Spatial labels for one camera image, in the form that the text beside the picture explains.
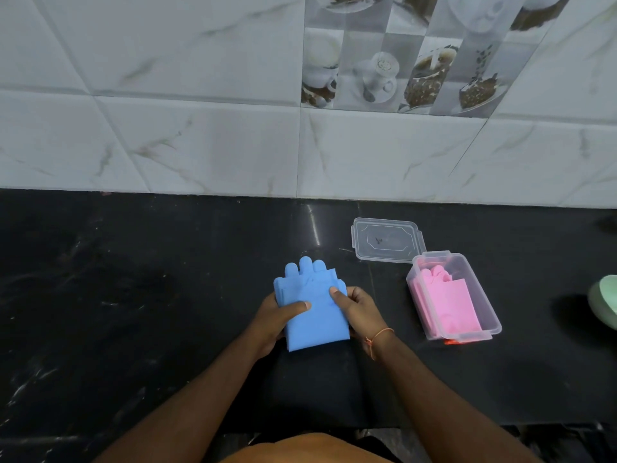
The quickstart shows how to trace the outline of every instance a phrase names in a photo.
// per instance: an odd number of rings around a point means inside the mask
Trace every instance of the orange thread bracelet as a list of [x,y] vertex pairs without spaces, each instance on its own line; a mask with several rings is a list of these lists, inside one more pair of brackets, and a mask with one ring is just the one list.
[[392,333],[394,333],[394,330],[392,328],[384,328],[383,330],[381,330],[379,333],[377,333],[372,340],[369,340],[368,338],[364,338],[364,342],[366,342],[368,344],[368,351],[371,354],[371,359],[375,360],[375,358],[373,357],[373,342],[375,340],[375,338],[377,338],[380,334],[382,334],[384,331],[391,331]]

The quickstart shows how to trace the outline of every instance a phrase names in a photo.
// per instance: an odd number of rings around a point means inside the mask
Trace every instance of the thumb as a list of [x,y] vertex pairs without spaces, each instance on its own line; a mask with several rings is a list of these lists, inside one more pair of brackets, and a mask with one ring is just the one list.
[[293,304],[285,305],[278,309],[277,318],[283,326],[289,320],[293,319],[295,316],[300,315],[302,312],[306,312],[310,309],[310,302],[296,302]]
[[355,302],[336,289],[336,287],[330,287],[330,296],[344,313],[347,313],[351,306],[355,305]]

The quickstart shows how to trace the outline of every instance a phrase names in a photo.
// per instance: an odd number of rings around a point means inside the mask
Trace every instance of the white wall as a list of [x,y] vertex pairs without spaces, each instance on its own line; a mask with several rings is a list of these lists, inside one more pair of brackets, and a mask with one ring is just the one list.
[[0,186],[617,207],[617,1],[488,120],[300,108],[304,0],[0,0]]

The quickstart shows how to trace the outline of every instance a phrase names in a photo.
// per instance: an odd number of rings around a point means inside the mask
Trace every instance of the black countertop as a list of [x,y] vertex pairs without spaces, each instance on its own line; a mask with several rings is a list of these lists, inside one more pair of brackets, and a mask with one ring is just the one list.
[[[503,332],[429,342],[410,265],[360,261],[356,217],[413,221],[428,250],[464,254]],[[208,366],[301,256],[364,287],[427,366],[497,422],[617,422],[617,332],[585,297],[617,272],[615,211],[4,190],[0,248],[0,443],[113,439]],[[403,424],[358,344],[289,354],[283,342],[222,430]]]

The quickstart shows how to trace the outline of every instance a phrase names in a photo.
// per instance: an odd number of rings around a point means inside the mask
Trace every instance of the forearm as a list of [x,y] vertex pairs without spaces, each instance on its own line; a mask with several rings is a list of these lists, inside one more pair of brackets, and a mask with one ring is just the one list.
[[240,336],[95,462],[200,462],[254,362],[254,348]]
[[539,461],[448,388],[394,335],[383,337],[374,350],[434,463]]

